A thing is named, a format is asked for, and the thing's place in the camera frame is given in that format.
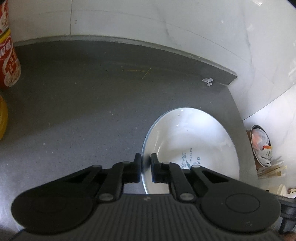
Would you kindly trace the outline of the small white bakery plate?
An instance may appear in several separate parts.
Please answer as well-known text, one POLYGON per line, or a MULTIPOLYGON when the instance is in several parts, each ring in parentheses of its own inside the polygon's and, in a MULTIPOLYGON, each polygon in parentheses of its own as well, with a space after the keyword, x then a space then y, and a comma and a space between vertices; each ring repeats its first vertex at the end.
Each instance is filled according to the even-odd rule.
POLYGON ((210 114, 195 108, 177 108, 160 116, 149 129, 142 148, 142 181, 147 194, 167 194, 167 184, 154 183, 151 155, 189 170, 200 165, 239 179, 235 146, 225 128, 210 114))

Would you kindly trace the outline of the white rice cooker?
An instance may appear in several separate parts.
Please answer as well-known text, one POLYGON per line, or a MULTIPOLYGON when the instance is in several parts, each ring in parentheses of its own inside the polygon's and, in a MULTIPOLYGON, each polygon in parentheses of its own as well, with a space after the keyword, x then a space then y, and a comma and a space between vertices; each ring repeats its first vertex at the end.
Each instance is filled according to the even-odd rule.
POLYGON ((285 185, 281 184, 276 191, 276 195, 294 199, 296 197, 296 189, 287 188, 285 185))

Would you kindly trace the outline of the brown trash bin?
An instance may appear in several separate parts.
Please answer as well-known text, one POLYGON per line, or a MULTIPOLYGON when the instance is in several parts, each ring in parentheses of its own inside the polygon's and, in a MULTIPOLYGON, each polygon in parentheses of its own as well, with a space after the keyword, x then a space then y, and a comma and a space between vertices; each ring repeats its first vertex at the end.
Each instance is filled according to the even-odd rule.
POLYGON ((247 130, 249 142, 255 161, 256 169, 271 166, 273 147, 266 131, 259 125, 253 125, 247 130))

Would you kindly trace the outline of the orange juice bottle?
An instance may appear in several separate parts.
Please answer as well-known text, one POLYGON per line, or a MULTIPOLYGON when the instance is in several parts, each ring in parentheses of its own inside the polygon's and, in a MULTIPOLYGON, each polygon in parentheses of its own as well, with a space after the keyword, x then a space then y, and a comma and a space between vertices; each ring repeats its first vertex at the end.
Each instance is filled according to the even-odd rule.
POLYGON ((8 125, 8 107, 6 101, 0 96, 0 140, 3 138, 8 125))

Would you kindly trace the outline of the small white clip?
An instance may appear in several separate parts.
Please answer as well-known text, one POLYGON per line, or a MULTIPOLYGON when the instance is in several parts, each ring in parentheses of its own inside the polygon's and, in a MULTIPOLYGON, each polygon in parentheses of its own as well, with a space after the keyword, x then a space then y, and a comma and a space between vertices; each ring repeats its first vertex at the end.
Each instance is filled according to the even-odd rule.
POLYGON ((205 78, 202 80, 204 83, 206 83, 207 87, 210 87, 213 84, 214 79, 213 78, 205 78))

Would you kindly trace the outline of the red labelled bottle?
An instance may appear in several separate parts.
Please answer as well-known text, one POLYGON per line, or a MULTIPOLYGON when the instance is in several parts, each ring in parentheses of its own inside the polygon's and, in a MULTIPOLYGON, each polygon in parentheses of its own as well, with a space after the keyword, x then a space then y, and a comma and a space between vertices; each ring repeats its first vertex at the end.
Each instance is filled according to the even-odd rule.
POLYGON ((16 54, 9 27, 8 1, 1 1, 1 89, 12 87, 21 76, 21 64, 16 54))

